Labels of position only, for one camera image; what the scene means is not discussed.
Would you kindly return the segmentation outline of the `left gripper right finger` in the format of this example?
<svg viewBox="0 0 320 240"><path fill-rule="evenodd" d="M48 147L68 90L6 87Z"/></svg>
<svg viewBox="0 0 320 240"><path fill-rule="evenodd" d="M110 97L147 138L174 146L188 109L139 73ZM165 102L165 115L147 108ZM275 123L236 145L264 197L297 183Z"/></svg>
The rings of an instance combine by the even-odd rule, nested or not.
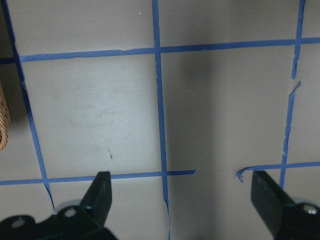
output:
<svg viewBox="0 0 320 240"><path fill-rule="evenodd" d="M320 208L291 198L264 170L255 170L251 202L275 240L318 240Z"/></svg>

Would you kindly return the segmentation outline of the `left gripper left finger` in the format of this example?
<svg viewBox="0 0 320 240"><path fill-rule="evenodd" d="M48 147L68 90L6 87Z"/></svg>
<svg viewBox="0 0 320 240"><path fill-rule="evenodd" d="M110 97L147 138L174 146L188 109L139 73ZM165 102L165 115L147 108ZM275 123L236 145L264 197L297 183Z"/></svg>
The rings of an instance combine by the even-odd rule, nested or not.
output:
<svg viewBox="0 0 320 240"><path fill-rule="evenodd" d="M104 228L112 205L111 175L98 172L79 204L62 208L57 218L67 232L96 232Z"/></svg>

